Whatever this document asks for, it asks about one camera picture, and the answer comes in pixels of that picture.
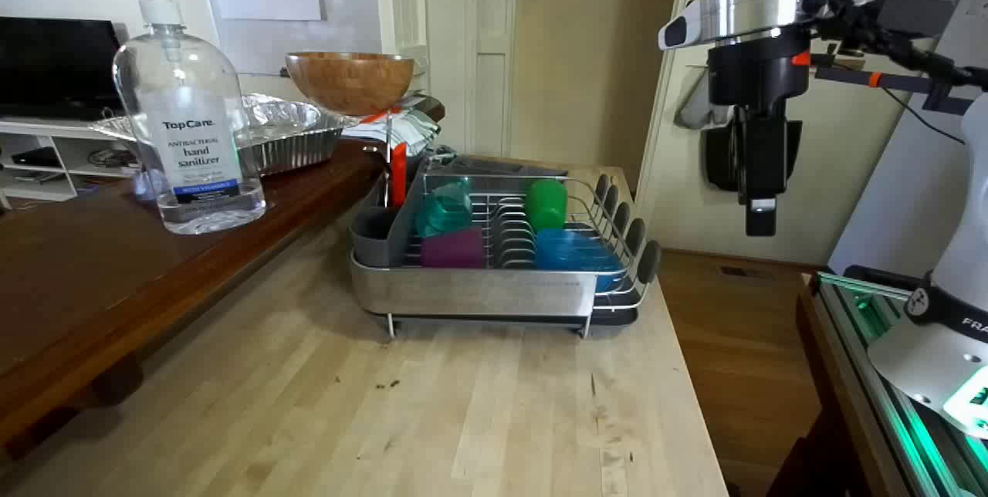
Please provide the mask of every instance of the dish rack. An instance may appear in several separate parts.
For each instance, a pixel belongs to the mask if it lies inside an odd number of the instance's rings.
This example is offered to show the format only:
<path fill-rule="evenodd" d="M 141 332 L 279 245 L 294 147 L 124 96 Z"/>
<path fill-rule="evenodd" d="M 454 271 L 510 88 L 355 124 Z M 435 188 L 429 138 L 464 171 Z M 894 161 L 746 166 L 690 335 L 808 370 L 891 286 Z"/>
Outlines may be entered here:
<path fill-rule="evenodd" d="M 380 181 L 350 227 L 350 272 L 357 302 L 386 322 L 389 335 L 395 336 L 403 320 L 440 319 L 564 325 L 585 338 L 592 324 L 622 326 L 638 318 L 638 305 L 655 279 L 661 249 L 656 241 L 642 247 L 645 222 L 629 222 L 631 206 L 618 205 L 618 187 L 610 178 L 601 176 L 592 188 L 565 174 L 465 174 L 456 167 L 437 169 L 433 162 L 423 166 L 386 236 L 367 236 L 364 228 L 375 217 L 393 213 L 374 205 L 382 190 Z M 621 260 L 619 269 L 536 269 L 525 194 L 529 184 L 544 178 L 566 185 L 564 229 L 606 244 Z M 482 232 L 484 268 L 423 268 L 414 216 L 429 192 L 465 179 L 472 222 Z M 604 282 L 604 290 L 597 290 L 599 276 L 610 280 Z"/>

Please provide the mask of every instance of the green cup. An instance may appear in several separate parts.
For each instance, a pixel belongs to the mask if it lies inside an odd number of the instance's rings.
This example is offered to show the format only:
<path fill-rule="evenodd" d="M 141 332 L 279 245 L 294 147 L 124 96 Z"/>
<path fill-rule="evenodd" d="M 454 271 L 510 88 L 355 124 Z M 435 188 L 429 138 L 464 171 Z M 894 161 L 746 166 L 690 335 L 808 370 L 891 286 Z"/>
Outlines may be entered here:
<path fill-rule="evenodd" d="M 566 187 L 560 181 L 534 181 L 525 194 L 525 213 L 534 231 L 561 229 L 566 224 Z"/>

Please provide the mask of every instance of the tv stand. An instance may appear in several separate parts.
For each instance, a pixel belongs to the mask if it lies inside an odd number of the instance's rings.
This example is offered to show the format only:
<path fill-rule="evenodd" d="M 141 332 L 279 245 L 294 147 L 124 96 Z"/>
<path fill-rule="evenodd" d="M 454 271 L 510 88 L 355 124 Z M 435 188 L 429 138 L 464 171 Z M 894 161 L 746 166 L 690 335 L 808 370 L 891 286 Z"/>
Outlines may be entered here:
<path fill-rule="evenodd" d="M 89 128 L 81 120 L 54 118 L 0 117 L 0 206 L 11 209 L 10 198 L 39 201 L 66 201 L 91 190 L 86 178 L 129 178 L 137 173 L 129 167 L 98 167 L 89 163 L 89 155 L 107 148 L 124 149 L 119 141 Z M 59 156 L 58 167 L 21 165 L 11 161 L 13 154 L 43 146 L 53 146 Z M 59 180 L 38 184 L 18 181 L 17 173 L 46 171 L 64 173 Z"/>

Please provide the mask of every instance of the dark wood counter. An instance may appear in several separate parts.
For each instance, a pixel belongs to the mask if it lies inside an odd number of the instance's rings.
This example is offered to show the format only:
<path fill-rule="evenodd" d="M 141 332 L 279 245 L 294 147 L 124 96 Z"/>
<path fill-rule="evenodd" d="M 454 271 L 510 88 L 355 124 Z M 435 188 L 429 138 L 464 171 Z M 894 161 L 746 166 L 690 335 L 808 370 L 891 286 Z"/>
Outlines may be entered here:
<path fill-rule="evenodd" d="M 264 216 L 219 233 L 170 233 L 128 181 L 0 222 L 0 445 L 356 204 L 381 172 L 366 144 L 266 177 Z"/>

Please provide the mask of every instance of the aluminum foil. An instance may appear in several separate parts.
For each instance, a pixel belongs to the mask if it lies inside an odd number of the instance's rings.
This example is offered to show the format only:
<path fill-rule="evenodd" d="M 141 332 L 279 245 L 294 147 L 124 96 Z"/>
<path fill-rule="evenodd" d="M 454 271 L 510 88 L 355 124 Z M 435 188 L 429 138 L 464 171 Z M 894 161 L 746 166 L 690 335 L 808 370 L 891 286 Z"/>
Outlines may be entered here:
<path fill-rule="evenodd" d="M 339 115 L 324 113 L 310 103 L 247 93 L 243 104 L 247 124 L 234 131 L 233 137 L 237 147 L 254 153 L 261 176 L 328 160 L 345 127 Z M 137 142 L 129 117 L 106 118 L 90 128 L 130 144 Z"/>

